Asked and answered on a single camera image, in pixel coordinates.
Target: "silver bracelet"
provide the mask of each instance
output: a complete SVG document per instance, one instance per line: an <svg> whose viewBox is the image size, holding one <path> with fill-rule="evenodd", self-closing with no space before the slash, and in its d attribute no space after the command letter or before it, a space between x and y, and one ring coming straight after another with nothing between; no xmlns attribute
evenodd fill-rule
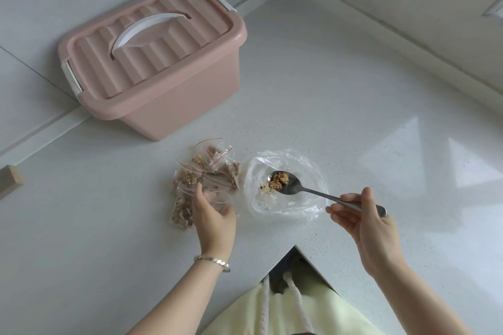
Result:
<svg viewBox="0 0 503 335"><path fill-rule="evenodd" d="M197 261L197 260L205 260L205 261L215 262L216 264L219 264L220 266L223 267L223 270L222 270L223 273L229 273L230 272L229 264L225 263L225 261L218 260L217 258L205 257L203 255L200 255L200 256L195 256L194 257L194 261Z"/></svg>

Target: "white countertop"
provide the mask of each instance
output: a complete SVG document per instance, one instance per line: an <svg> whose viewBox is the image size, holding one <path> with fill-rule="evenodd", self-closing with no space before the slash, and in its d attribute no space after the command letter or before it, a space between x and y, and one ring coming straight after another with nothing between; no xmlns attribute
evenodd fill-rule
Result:
<svg viewBox="0 0 503 335"><path fill-rule="evenodd" d="M330 192L374 187L408 262L476 333L503 327L503 124L481 105L306 0L245 19L242 90L161 142L89 119L20 165L0 201L0 332L123 334L183 275L195 230L171 227L174 159L223 136L242 159L296 148ZM294 245L382 331L402 333L355 245L323 214L240 212L232 272L203 324Z"/></svg>

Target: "pink plastic storage box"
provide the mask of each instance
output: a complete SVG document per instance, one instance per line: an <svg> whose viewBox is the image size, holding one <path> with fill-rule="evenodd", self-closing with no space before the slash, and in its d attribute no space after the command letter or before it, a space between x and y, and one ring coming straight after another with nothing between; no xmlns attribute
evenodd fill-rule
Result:
<svg viewBox="0 0 503 335"><path fill-rule="evenodd" d="M68 33L78 100L160 141L239 90L246 27L225 0L135 0Z"/></svg>

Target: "hand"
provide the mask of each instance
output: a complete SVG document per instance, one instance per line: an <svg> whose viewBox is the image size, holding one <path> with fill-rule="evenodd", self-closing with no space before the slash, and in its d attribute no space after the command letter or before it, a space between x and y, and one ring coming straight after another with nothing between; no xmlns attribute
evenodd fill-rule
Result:
<svg viewBox="0 0 503 335"><path fill-rule="evenodd" d="M201 254L227 262L236 236L236 211L229 205L219 213L208 203L197 183L192 202L192 220L196 225Z"/></svg>
<svg viewBox="0 0 503 335"><path fill-rule="evenodd" d="M361 195L341 195L341 199L362 202L361 213L338 203L330 205L326 211L332 221L343 227L355 240L365 271L376 278L390 268L404 265L396 223L389 216L379 217L372 189L364 188Z"/></svg>

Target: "wooden block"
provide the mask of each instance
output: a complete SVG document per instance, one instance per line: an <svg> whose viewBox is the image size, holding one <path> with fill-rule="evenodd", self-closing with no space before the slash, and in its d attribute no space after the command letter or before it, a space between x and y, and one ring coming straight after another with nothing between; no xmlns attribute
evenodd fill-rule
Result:
<svg viewBox="0 0 503 335"><path fill-rule="evenodd" d="M0 199L23 185L23 178L16 166L6 166L0 170Z"/></svg>

